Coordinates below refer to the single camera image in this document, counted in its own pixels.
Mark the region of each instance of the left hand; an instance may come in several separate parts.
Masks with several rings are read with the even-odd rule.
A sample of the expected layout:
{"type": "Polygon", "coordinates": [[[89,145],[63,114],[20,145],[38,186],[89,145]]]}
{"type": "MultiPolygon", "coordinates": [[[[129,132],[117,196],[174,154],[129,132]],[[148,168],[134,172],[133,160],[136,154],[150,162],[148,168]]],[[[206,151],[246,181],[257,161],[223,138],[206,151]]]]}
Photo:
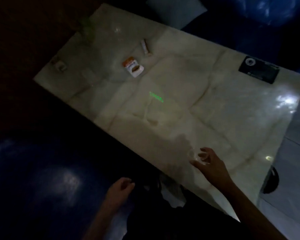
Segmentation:
{"type": "Polygon", "coordinates": [[[134,187],[135,183],[131,183],[131,179],[127,177],[120,178],[108,189],[102,207],[111,213],[115,213],[127,201],[134,187]]]}

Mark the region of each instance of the small object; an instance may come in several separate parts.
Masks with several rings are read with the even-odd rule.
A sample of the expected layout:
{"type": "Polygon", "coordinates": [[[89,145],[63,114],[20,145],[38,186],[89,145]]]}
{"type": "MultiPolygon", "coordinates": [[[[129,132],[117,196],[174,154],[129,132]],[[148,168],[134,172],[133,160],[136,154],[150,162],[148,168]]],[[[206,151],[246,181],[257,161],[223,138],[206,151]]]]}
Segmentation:
{"type": "Polygon", "coordinates": [[[141,45],[146,56],[152,56],[152,53],[149,51],[147,42],[145,39],[141,40],[141,45]]]}
{"type": "Polygon", "coordinates": [[[243,72],[270,84],[274,83],[279,70],[280,68],[274,64],[250,56],[245,57],[239,68],[239,72],[243,72]]]}
{"type": "Polygon", "coordinates": [[[58,72],[62,73],[68,69],[67,65],[62,60],[60,60],[58,56],[54,56],[50,63],[56,68],[58,72]]]}
{"type": "Polygon", "coordinates": [[[138,62],[131,56],[126,59],[122,65],[128,70],[128,72],[133,76],[137,77],[145,69],[142,65],[139,65],[138,62]]]}

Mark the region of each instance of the table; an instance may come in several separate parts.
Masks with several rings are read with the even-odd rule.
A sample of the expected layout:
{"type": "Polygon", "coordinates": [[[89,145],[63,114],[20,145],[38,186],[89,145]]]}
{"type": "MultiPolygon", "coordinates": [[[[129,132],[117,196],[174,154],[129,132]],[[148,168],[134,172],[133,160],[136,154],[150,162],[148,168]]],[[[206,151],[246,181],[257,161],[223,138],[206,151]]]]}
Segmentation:
{"type": "MultiPolygon", "coordinates": [[[[76,33],[57,53],[67,70],[60,73],[48,63],[34,80],[236,218],[226,198],[188,162],[200,147],[213,148],[256,204],[298,105],[300,74],[280,68],[268,84],[238,71],[244,54],[108,4],[90,19],[93,41],[76,33]],[[140,45],[143,38],[150,57],[140,45]],[[144,66],[136,78],[122,66],[130,56],[144,66]]],[[[116,148],[96,160],[112,157],[125,160],[116,148]]]]}

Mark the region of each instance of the forearm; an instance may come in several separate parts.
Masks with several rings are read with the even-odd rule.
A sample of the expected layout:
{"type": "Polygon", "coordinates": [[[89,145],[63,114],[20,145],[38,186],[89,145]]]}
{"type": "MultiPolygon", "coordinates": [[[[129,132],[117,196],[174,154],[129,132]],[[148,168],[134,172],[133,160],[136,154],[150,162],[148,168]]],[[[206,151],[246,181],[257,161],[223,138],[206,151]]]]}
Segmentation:
{"type": "Polygon", "coordinates": [[[102,240],[111,223],[114,213],[101,206],[82,240],[102,240]]]}
{"type": "Polygon", "coordinates": [[[220,191],[230,202],[240,222],[248,228],[255,239],[286,240],[234,183],[230,183],[220,191]]]}

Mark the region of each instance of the green light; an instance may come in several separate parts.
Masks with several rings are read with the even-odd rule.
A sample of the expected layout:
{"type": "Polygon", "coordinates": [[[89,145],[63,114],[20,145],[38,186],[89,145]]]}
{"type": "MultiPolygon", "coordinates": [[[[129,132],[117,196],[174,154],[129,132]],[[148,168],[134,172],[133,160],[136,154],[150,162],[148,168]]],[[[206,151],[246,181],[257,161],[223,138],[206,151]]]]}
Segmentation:
{"type": "Polygon", "coordinates": [[[153,92],[149,92],[150,96],[154,97],[155,99],[159,100],[160,102],[164,102],[163,99],[161,97],[159,97],[158,95],[154,94],[153,92]]]}

